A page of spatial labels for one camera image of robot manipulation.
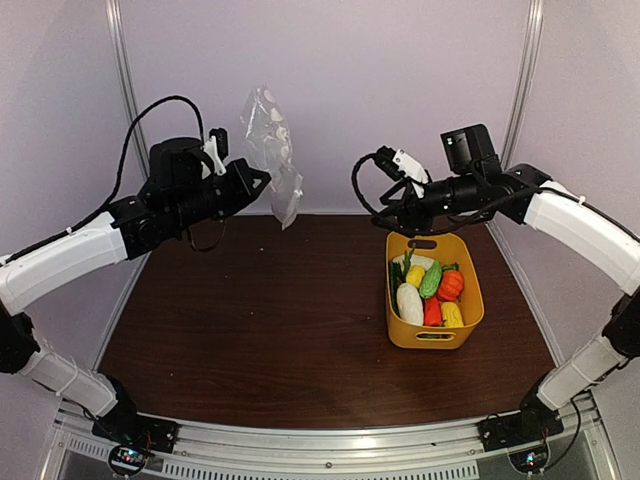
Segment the white wall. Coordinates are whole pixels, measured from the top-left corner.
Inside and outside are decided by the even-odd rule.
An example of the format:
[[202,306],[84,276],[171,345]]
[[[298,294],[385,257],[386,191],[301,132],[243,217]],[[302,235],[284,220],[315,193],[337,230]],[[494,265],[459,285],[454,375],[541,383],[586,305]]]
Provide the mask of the white wall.
[[[127,128],[103,0],[6,1],[0,16],[0,252],[76,223],[113,185]],[[129,159],[124,191],[141,184]],[[133,264],[28,309],[39,337],[92,365]],[[57,401],[0,376],[0,478],[34,478]]]
[[[140,108],[192,98],[208,126],[229,130],[251,86],[267,83],[289,120],[305,212],[361,213],[353,164],[382,144],[448,174],[440,133],[485,122],[502,145],[515,89],[527,0],[138,0],[123,21]],[[195,134],[191,113],[149,118],[149,144]],[[391,184],[363,171],[373,197]],[[261,199],[252,211],[268,210]]]
[[[640,232],[640,9],[636,2],[546,2],[543,45],[515,163],[551,174]],[[568,357],[609,318],[620,294],[567,248],[500,225]],[[640,364],[595,389],[627,479],[637,477]]]

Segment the white robotic arm segment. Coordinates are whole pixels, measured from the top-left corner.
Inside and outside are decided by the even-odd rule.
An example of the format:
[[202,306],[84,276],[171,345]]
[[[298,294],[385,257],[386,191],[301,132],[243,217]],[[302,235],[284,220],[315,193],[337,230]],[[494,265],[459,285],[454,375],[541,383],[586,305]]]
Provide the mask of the white robotic arm segment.
[[608,338],[598,335],[552,370],[538,387],[537,396],[547,408],[556,411],[627,361],[627,357],[614,350]]
[[78,231],[1,266],[0,301],[7,313],[17,315],[58,287],[126,260],[122,233],[113,221],[102,213]]
[[97,417],[106,415],[118,402],[113,385],[104,375],[79,367],[47,345],[42,345],[18,373],[82,405]]
[[[545,182],[541,188],[570,194],[552,181]],[[543,191],[531,198],[524,223],[589,260],[627,295],[632,295],[640,286],[640,244],[582,204]]]

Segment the brown wooden table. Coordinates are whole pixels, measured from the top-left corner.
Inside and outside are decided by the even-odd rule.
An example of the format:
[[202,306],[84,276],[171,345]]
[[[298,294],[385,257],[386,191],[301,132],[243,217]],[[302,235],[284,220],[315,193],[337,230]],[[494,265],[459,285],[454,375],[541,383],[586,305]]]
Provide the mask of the brown wooden table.
[[[194,229],[206,243],[219,233]],[[457,351],[385,323],[385,236],[368,218],[234,217],[220,247],[155,251],[103,359],[141,411],[252,427],[408,425],[517,408],[552,360],[484,226],[462,230],[486,315]]]

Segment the toy orange pepper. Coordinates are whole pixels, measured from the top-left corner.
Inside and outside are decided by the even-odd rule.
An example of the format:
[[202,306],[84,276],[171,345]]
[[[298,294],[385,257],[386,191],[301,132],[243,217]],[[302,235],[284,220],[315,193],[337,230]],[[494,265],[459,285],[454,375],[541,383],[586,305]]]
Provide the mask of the toy orange pepper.
[[424,326],[439,327],[442,325],[442,311],[436,297],[431,297],[424,306]]
[[464,289],[464,277],[460,272],[450,270],[442,275],[442,282],[436,292],[441,302],[455,302]]

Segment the plastic bag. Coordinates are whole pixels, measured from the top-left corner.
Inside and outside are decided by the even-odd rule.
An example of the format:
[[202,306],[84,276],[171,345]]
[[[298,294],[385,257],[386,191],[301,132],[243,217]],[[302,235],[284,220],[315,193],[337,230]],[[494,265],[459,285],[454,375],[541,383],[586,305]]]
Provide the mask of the plastic bag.
[[298,214],[302,175],[291,163],[292,145],[287,120],[266,85],[254,87],[240,117],[245,129],[247,162],[269,172],[271,211],[284,230]]

